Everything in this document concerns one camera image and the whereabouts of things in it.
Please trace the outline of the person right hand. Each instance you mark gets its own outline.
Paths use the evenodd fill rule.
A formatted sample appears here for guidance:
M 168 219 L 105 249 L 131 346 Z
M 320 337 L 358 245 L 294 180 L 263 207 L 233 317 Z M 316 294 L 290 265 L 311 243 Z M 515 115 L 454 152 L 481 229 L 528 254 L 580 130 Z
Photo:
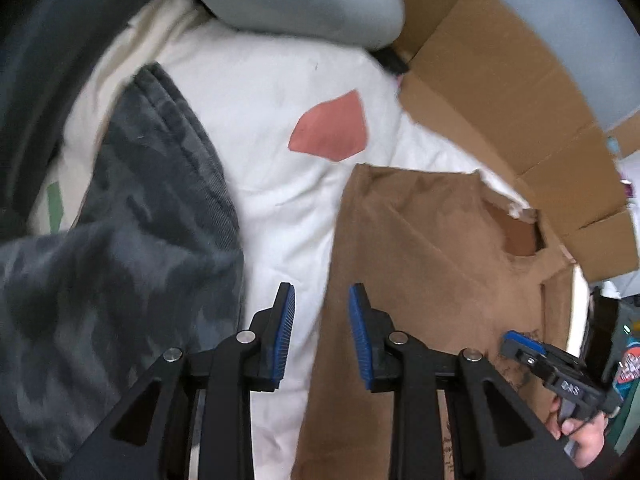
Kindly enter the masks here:
M 568 437 L 568 440 L 574 443 L 573 462 L 579 469 L 584 469 L 592 464 L 604 449 L 608 418 L 605 414 L 599 413 L 589 422 L 572 418 L 560 422 L 561 402 L 562 399 L 558 396 L 553 399 L 544 424 L 556 440 Z

